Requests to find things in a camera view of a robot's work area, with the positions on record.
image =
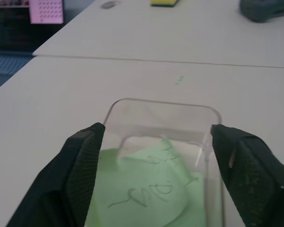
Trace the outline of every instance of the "green foam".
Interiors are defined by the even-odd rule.
[[[205,226],[202,175],[188,171],[168,139],[117,153],[100,152],[87,227]]]

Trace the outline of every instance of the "pink pegboard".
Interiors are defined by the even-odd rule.
[[[30,21],[32,24],[62,24],[62,0],[29,0]]]

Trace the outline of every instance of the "white desk surface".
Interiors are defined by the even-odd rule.
[[[284,17],[257,24],[238,0],[96,0],[35,55],[284,67]]]
[[[212,106],[284,163],[284,69],[36,57],[0,87],[0,227],[65,140],[125,97]],[[226,223],[244,226],[229,196]]]

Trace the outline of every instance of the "dark green object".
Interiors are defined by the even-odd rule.
[[[104,130],[96,123],[69,137],[38,174],[7,227],[83,227]]]
[[[223,181],[246,227],[284,227],[284,165],[255,135],[221,124],[211,133]]]
[[[240,0],[240,11],[249,20],[263,23],[284,16],[284,0]]]

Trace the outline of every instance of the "yellow sponge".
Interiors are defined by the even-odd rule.
[[[179,0],[151,0],[151,6],[174,7]]]

